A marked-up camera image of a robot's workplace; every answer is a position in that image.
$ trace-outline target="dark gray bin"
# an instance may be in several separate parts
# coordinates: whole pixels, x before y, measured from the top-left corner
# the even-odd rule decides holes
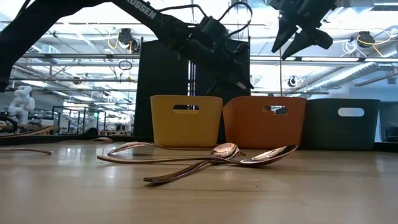
[[[363,116],[340,116],[341,108],[362,108]],[[308,100],[302,147],[306,149],[371,150],[380,100]]]

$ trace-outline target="table surface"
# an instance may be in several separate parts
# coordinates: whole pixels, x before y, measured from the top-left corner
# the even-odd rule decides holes
[[[99,161],[120,145],[26,146],[51,156],[0,152],[0,223],[397,223],[398,154],[296,151],[262,169],[213,166],[152,187],[143,177],[190,162],[121,165]],[[249,156],[262,151],[245,151]],[[154,147],[126,158],[205,156]]]

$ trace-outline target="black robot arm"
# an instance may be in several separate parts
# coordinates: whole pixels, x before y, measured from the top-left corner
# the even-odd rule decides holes
[[[8,86],[15,62],[61,17],[104,2],[113,2],[150,28],[163,44],[211,71],[218,83],[245,95],[250,93],[250,80],[243,77],[241,65],[235,60],[248,49],[246,44],[232,52],[225,47],[229,35],[219,21],[205,16],[199,25],[191,26],[142,0],[34,1],[0,33],[0,92]]]

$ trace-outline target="storage bin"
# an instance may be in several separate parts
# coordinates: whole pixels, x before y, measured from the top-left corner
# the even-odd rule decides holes
[[[197,148],[216,146],[223,99],[157,95],[150,98],[150,104],[155,144]]]
[[[299,145],[305,114],[304,98],[242,96],[223,108],[226,138],[243,149]],[[269,106],[283,106],[278,113]]]
[[[379,100],[308,100],[302,147],[371,150],[379,109]]]

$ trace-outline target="orange bin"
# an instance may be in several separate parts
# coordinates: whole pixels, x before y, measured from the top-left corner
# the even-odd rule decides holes
[[[244,149],[300,145],[306,102],[291,97],[234,98],[223,109],[226,139]]]
[[[217,145],[223,99],[157,95],[150,98],[150,104],[155,144],[192,148]]]

